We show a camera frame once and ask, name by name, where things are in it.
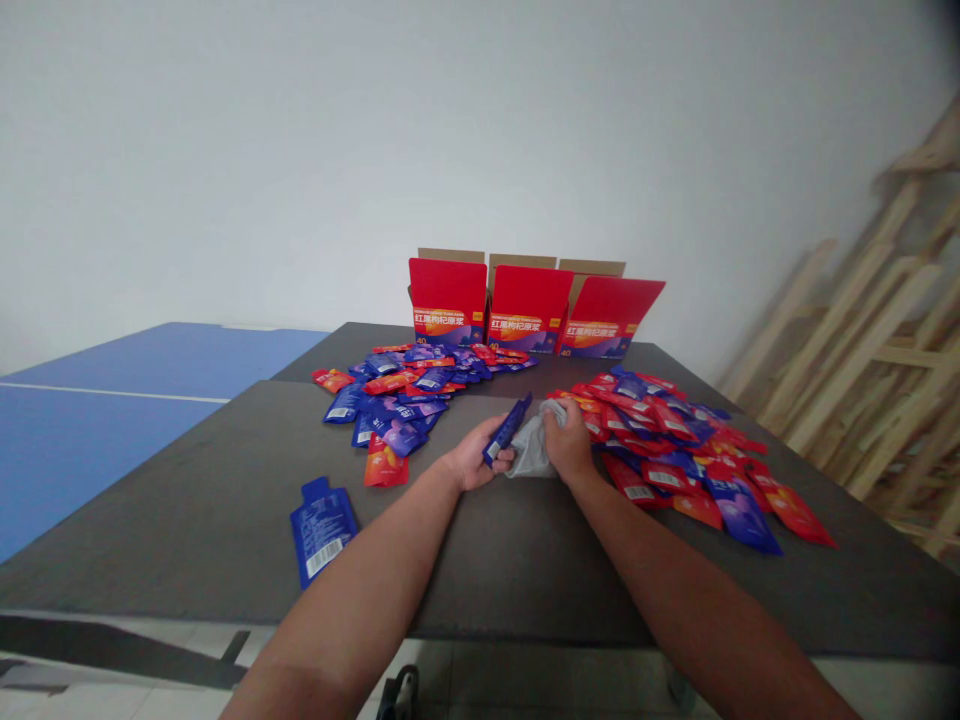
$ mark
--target white wall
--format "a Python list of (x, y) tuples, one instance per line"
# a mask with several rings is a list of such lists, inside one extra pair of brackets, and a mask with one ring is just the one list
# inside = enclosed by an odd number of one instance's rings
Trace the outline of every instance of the white wall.
[(716, 380), (960, 85), (913, 0), (0, 3), (0, 373), (410, 323), (418, 245), (626, 259)]

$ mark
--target forearm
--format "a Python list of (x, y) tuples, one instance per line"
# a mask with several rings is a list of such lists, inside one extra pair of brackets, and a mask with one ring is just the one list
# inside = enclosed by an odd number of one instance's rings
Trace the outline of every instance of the forearm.
[(726, 573), (598, 474), (569, 485), (657, 644), (723, 717), (857, 717)]
[(459, 495), (455, 478), (435, 463), (357, 535), (260, 654), (228, 708), (243, 710), (224, 717), (267, 717), (290, 698), (310, 706), (276, 715), (356, 713), (406, 634)]

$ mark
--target table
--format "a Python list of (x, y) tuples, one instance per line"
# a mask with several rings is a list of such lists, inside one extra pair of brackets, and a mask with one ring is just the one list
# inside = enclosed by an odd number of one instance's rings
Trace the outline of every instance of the table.
[[(309, 371), (345, 367), (373, 345), (411, 337), (409, 328), (349, 323), (276, 379), (257, 383), (0, 566), (0, 608), (279, 622), (299, 595), (288, 515), (300, 486), (328, 475), (332, 486), (347, 488), (361, 526), (405, 491), (362, 486), (365, 452), (350, 447), (350, 426), (320, 423), (331, 397), (309, 383)], [(455, 399), (413, 456), (411, 474), (521, 392), (542, 398), (611, 364), (543, 358)], [(655, 346), (634, 345), (624, 365), (732, 409), (733, 424), (770, 445), (775, 476), (800, 492), (837, 540), (836, 550), (810, 545), (774, 520), (785, 556), (770, 557), (672, 511), (656, 514), (753, 594), (806, 652), (957, 661), (960, 578), (731, 403), (717, 402), (716, 391)], [(569, 493), (539, 478), (501, 477), (461, 500), (411, 635), (653, 644)], [(0, 627), (0, 647), (3, 639)]]

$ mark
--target hand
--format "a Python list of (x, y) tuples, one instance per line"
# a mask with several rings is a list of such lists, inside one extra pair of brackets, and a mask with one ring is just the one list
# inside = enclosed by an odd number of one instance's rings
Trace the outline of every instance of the hand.
[(542, 413), (547, 457), (560, 473), (560, 479), (569, 485), (580, 478), (596, 475), (597, 471), (590, 452), (590, 433), (583, 424), (580, 406), (572, 398), (560, 398), (557, 402), (567, 411), (567, 422), (560, 427), (553, 412), (545, 410)]
[(484, 420), (467, 433), (459, 445), (437, 461), (443, 463), (456, 478), (461, 490), (476, 490), (493, 480), (494, 475), (510, 469), (516, 456), (514, 450), (501, 450), (497, 453), (492, 468), (483, 461), (483, 449), (490, 444), (490, 436), (497, 431), (506, 417), (507, 414), (504, 413)]

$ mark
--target person's right hand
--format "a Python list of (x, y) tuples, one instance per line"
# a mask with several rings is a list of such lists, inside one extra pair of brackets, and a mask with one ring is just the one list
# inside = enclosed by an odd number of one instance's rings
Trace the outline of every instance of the person's right hand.
[(558, 403), (567, 411), (563, 427), (550, 410), (543, 412), (543, 429), (547, 440), (547, 457), (567, 485), (579, 479), (596, 475), (593, 455), (590, 453), (590, 433), (583, 424), (580, 406), (573, 398), (560, 398)]

